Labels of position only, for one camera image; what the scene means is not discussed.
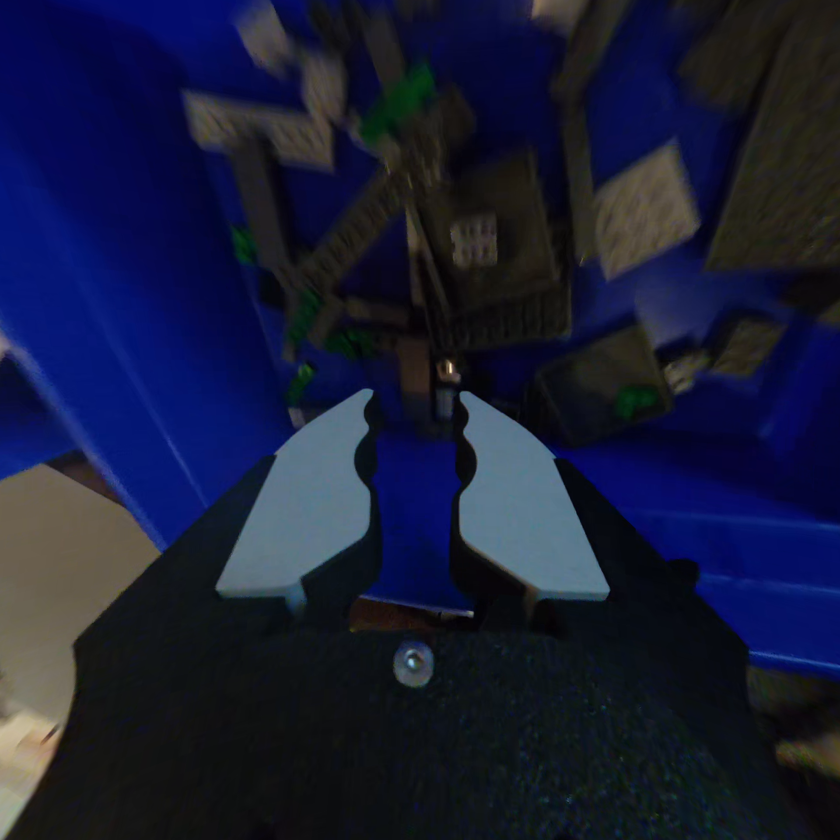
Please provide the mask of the grey desk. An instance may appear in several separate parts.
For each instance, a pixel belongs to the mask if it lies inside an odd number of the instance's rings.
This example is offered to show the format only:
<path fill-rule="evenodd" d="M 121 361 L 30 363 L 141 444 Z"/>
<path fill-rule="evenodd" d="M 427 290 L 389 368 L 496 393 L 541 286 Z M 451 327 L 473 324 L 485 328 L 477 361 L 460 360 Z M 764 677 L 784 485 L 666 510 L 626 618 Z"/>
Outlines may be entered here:
<path fill-rule="evenodd" d="M 2 838 L 67 724 L 74 642 L 159 553 L 123 507 L 55 469 L 2 481 Z"/>

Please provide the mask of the pile of grey toy bricks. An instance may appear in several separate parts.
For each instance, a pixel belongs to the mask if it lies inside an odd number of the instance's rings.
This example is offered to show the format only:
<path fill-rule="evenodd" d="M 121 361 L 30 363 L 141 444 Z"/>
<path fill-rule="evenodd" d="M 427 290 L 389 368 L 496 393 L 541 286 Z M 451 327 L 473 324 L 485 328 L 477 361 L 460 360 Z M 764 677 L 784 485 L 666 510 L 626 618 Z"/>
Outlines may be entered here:
<path fill-rule="evenodd" d="M 432 363 L 571 332 L 575 266 L 612 281 L 702 229 L 679 143 L 592 180 L 587 92 L 634 2 L 584 2 L 551 80 L 569 188 L 552 217 L 530 148 L 451 177 L 475 132 L 462 90 L 408 66 L 387 9 L 311 2 L 322 49 L 274 5 L 238 22 L 254 64 L 299 68 L 302 111 L 185 89 L 188 130 L 225 157 L 250 261 L 285 305 L 284 360 L 302 345 L 409 361 L 402 393 L 422 421 Z M 788 276 L 785 305 L 838 329 L 838 2 L 709 2 L 714 25 L 679 75 L 705 108 L 746 113 L 704 270 Z"/>

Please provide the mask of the blue plastic bin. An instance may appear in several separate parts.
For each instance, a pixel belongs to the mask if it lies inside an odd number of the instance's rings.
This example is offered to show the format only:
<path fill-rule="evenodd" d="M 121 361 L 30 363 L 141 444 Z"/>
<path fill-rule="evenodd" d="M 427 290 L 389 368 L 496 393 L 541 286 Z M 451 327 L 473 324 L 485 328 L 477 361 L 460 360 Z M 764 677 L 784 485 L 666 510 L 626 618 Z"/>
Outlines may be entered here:
<path fill-rule="evenodd" d="M 284 442 L 279 312 L 234 257 L 224 160 L 186 129 L 183 88 L 299 106 L 296 80 L 253 65 L 242 2 L 2 2 L 2 329 L 45 406 L 159 548 Z M 538 150 L 551 201 L 564 165 L 550 77 L 559 37 L 527 2 L 442 2 L 400 21 L 403 49 L 459 84 L 470 151 Z M 587 102 L 598 182 L 679 141 L 713 214 L 740 122 L 678 90 L 696 22 L 639 2 Z M 782 276 L 702 270 L 695 241 L 574 290 L 571 347 L 631 321 L 657 349 L 711 335 L 736 308 L 791 326 L 749 382 L 706 377 L 674 412 L 568 458 L 699 592 L 754 664 L 838 676 L 838 331 L 781 306 Z M 454 446 L 380 438 L 385 559 L 379 601 L 463 612 L 448 575 Z"/>

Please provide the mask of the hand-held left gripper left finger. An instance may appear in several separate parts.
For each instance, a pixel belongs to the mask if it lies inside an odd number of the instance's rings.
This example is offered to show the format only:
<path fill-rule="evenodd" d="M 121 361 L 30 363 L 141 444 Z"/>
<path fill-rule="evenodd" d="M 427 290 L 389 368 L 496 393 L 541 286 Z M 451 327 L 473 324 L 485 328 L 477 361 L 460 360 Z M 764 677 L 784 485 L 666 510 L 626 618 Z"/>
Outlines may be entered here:
<path fill-rule="evenodd" d="M 216 583 L 225 599 L 280 598 L 295 616 L 347 613 L 378 578 L 378 405 L 364 388 L 275 453 Z"/>

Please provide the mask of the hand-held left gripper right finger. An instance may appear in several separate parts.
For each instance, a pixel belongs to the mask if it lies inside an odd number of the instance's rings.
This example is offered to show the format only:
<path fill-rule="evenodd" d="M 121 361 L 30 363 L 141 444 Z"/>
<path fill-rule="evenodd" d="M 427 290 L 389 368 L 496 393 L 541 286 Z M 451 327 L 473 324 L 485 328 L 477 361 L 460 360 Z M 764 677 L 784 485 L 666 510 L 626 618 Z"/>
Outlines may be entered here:
<path fill-rule="evenodd" d="M 457 589 L 478 601 L 605 602 L 611 587 L 549 448 L 471 392 L 459 394 L 456 419 Z"/>

